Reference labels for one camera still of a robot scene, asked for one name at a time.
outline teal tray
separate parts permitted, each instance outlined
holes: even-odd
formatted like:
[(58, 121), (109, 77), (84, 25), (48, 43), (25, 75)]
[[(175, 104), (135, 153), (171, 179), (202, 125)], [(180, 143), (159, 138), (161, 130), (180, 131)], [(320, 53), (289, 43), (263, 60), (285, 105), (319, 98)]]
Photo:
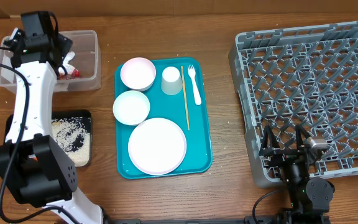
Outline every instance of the teal tray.
[[(118, 172), (127, 179), (142, 179), (205, 172), (212, 164), (212, 146), (211, 134), (209, 132), (208, 113), (206, 110), (203, 76), (200, 64), (195, 59), (188, 57), (152, 60), (152, 62), (157, 69), (157, 75), (151, 88), (143, 92), (150, 101), (150, 113), (147, 119), (166, 118), (179, 125), (186, 136), (186, 156), (178, 168), (169, 174), (153, 176), (143, 173), (132, 163), (128, 154), (128, 140), (132, 131), (135, 129), (135, 126), (127, 126), (116, 120)], [(196, 69), (196, 83), (201, 96), (200, 106), (195, 104), (191, 79), (187, 74), (187, 66), (190, 64), (192, 64)], [(174, 96), (168, 96), (161, 90), (162, 71), (164, 68), (169, 66), (174, 66), (179, 69), (179, 71), (181, 70), (180, 67), (183, 66), (185, 73), (190, 131), (187, 130), (183, 90)], [(128, 87), (126, 87), (121, 81), (121, 68), (122, 65), (120, 65), (116, 70), (116, 98), (121, 93), (129, 90)]]

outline clear plastic container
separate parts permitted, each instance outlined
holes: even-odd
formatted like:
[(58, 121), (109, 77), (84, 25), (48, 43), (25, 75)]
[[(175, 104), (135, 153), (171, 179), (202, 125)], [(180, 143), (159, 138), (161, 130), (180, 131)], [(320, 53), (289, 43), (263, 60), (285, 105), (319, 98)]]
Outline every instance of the clear plastic container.
[[(58, 80), (54, 91), (86, 91), (97, 90), (101, 87), (101, 52), (98, 35), (93, 30), (78, 30), (60, 32), (73, 41), (70, 51), (75, 57), (69, 62), (81, 75), (72, 80)], [(0, 50), (0, 63), (11, 66), (12, 52)], [(0, 67), (0, 86), (16, 93), (16, 76), (13, 72)]]

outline red object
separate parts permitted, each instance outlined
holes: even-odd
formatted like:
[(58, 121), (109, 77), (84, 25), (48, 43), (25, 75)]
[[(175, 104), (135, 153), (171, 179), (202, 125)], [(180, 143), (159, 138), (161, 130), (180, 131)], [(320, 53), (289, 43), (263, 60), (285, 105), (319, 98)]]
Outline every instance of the red object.
[(72, 78), (81, 78), (80, 72), (77, 69), (74, 69), (73, 73), (71, 74)]

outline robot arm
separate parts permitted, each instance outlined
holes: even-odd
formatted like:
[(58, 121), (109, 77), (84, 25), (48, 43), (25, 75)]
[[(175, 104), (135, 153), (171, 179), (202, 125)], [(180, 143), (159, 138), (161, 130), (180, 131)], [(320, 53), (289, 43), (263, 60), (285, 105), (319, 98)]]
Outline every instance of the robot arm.
[[(57, 83), (58, 68), (70, 50), (72, 41), (53, 30), (48, 12), (22, 15), (24, 30), (15, 29), (5, 44), (14, 52), (11, 58), (29, 83), (29, 108), (21, 141), (16, 142), (25, 108), (25, 85), (16, 75), (17, 91), (11, 128), (0, 146), (0, 176), (4, 177), (11, 151), (18, 144), (6, 185), (18, 203), (34, 207), (58, 206), (77, 222), (109, 223), (103, 209), (86, 198), (78, 188), (73, 161), (52, 137), (52, 95)], [(71, 218), (55, 212), (67, 223)]]
[(309, 166), (327, 151), (324, 139), (315, 139), (299, 124), (295, 126), (296, 149), (280, 149), (272, 128), (266, 125), (260, 156), (270, 157), (268, 166), (280, 169), (280, 178), (287, 186), (292, 208), (283, 208), (265, 221), (276, 224), (330, 224), (329, 203), (334, 197), (332, 183), (319, 177), (310, 178)]

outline plastic cup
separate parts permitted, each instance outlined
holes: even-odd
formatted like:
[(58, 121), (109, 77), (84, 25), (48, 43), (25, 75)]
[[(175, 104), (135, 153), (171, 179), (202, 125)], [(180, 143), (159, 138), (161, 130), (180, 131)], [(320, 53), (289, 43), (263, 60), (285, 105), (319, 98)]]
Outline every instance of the plastic cup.
[(161, 89), (167, 95), (176, 95), (182, 89), (179, 69), (167, 67), (162, 71)]

